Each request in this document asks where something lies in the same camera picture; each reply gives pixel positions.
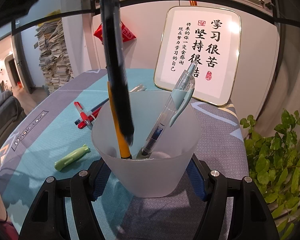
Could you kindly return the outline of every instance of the translucent white cup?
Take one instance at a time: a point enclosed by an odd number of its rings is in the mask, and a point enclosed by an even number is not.
[[[135,159],[169,95],[170,92],[163,90],[130,93],[135,128],[130,147],[133,160],[120,158],[109,101],[101,108],[93,125],[93,145],[122,185],[137,197],[170,194],[178,185],[201,138],[200,121],[188,104],[173,126],[162,132],[150,159]]]

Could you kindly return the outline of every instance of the green highlighter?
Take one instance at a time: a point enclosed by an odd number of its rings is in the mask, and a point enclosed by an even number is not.
[[[85,153],[89,151],[90,151],[89,147],[86,144],[84,144],[82,147],[74,150],[73,152],[64,156],[61,160],[55,162],[54,168],[57,171],[61,171],[64,167],[66,167],[70,163],[73,163],[74,161],[76,161],[77,159],[79,159],[81,156],[83,156]]]

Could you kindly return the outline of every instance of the tablecloth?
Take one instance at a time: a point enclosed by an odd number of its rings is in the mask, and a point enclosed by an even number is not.
[[[129,89],[142,83],[147,90],[154,85],[152,69],[127,69]],[[80,74],[37,106],[9,136],[0,150],[0,194],[17,231],[29,207],[48,176],[72,177],[100,158],[92,145],[91,131],[79,130],[74,121],[78,112],[74,101],[86,110],[108,97],[107,71],[91,70]],[[211,169],[226,177],[242,179],[248,164],[242,134],[232,104],[215,107],[191,99],[201,122],[202,138],[195,151]],[[54,169],[54,162],[87,144],[91,152],[64,168]],[[177,188],[162,198],[142,199],[129,193],[111,174],[103,195],[93,202],[96,217],[106,240],[115,239],[192,239],[205,203],[194,194],[187,174]],[[228,198],[220,239],[226,239],[230,226],[232,199]],[[71,239],[78,239],[71,210],[66,199],[66,213]]]

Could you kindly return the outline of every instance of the pen clip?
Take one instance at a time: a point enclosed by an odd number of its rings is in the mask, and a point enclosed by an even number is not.
[[[190,99],[194,92],[194,88],[191,88],[188,92],[186,92],[185,95],[184,95],[184,92],[185,92],[184,90],[176,90],[176,89],[174,89],[171,92],[171,97],[172,97],[173,101],[175,102],[175,106],[176,106],[176,109],[178,109],[178,111],[175,113],[175,115],[173,117],[171,117],[169,127],[171,127],[173,125],[173,123],[176,121],[178,116],[182,113],[182,111],[186,108],[186,106],[190,102]]]

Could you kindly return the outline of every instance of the blue gripper pad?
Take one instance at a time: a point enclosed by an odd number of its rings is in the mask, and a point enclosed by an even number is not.
[[[103,163],[103,165],[101,166],[101,168],[98,172],[98,176],[96,176],[96,178],[93,182],[92,196],[93,196],[94,200],[97,200],[97,198],[103,194],[103,191],[105,190],[110,173],[111,173],[111,170],[108,167],[108,165],[106,163]]]
[[[208,195],[206,194],[206,192],[204,190],[204,180],[192,159],[190,160],[188,167],[186,168],[186,172],[188,174],[188,177],[189,177],[192,187],[194,189],[194,193],[202,201],[206,201],[208,198]]]

